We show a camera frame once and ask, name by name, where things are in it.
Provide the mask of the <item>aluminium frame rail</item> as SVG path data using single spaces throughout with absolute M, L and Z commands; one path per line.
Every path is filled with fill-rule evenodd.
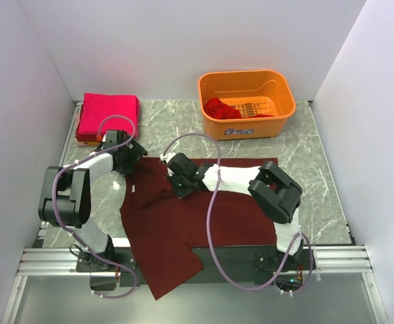
M 148 287 L 103 300 L 89 292 L 68 252 L 73 240 L 43 223 L 24 251 L 3 316 L 4 323 L 386 323 L 372 265 L 354 244 L 310 105 L 299 101 L 275 138 L 230 140 L 224 157 L 278 157 L 302 185 L 303 231 L 317 268 L 293 297 L 275 288 L 243 292 L 227 283 L 187 283 L 155 300 Z

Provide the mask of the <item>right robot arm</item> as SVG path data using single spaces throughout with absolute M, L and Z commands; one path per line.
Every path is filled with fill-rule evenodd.
M 192 192 L 233 192 L 250 196 L 264 216 L 273 221 L 276 235 L 276 261 L 284 271 L 294 270 L 302 263 L 303 237 L 298 211 L 302 188 L 276 163 L 265 161 L 261 166 L 227 167 L 218 162 L 193 162 L 183 153 L 166 153 L 160 160 L 167 167 L 167 180 L 177 197 Z

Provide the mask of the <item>red t-shirt in basket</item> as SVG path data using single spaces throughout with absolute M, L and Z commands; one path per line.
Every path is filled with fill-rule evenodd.
M 239 105 L 228 105 L 219 98 L 209 99 L 203 106 L 204 112 L 214 119 L 245 119 L 274 117 L 273 114 L 264 113 L 257 104 L 244 103 Z

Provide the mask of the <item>dark maroon t-shirt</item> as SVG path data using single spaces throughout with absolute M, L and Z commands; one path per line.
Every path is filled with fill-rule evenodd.
M 253 207 L 250 196 L 218 192 L 211 217 L 206 216 L 210 192 L 193 192 L 178 198 L 166 180 L 166 167 L 155 157 L 143 157 L 126 178 L 120 208 L 121 221 L 131 248 L 156 251 L 187 246 L 206 248 L 206 224 L 210 223 L 216 247 L 274 245 L 274 223 Z

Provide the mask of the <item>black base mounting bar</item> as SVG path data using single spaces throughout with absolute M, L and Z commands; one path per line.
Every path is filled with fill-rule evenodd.
M 226 280 L 216 264 L 236 283 L 260 286 L 273 275 L 284 279 L 288 271 L 301 273 L 316 268 L 314 255 L 300 248 L 293 256 L 277 250 L 275 246 L 225 246 L 215 249 L 178 246 L 174 253 L 166 249 L 156 251 L 145 247 L 116 248 L 109 255 L 112 263 L 104 263 L 90 253 L 80 251 L 76 264 L 78 273 L 92 274 L 91 288 L 112 291 L 116 286 L 132 287 L 146 284 L 153 296 L 160 298 L 181 284 L 224 283 Z

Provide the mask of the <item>orange plastic basket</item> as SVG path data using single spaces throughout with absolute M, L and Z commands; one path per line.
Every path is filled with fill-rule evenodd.
M 287 80 L 273 70 L 207 73 L 198 91 L 204 132 L 216 140 L 273 138 L 296 111 Z

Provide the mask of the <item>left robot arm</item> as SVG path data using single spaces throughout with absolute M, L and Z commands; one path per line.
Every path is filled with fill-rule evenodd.
M 77 235 L 81 264 L 110 271 L 119 262 L 112 238 L 90 216 L 91 184 L 112 171 L 126 177 L 147 150 L 125 131 L 109 130 L 89 156 L 68 166 L 46 169 L 38 205 L 40 220 Z

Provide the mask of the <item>folded pink t-shirt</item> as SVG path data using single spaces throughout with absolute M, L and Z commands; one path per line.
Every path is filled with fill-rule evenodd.
M 135 95 L 125 94 L 96 94 L 87 92 L 84 94 L 84 100 L 92 99 L 98 108 L 101 123 L 113 115 L 122 115 L 132 121 L 135 126 L 135 136 L 138 135 L 138 117 L 140 112 L 140 101 Z

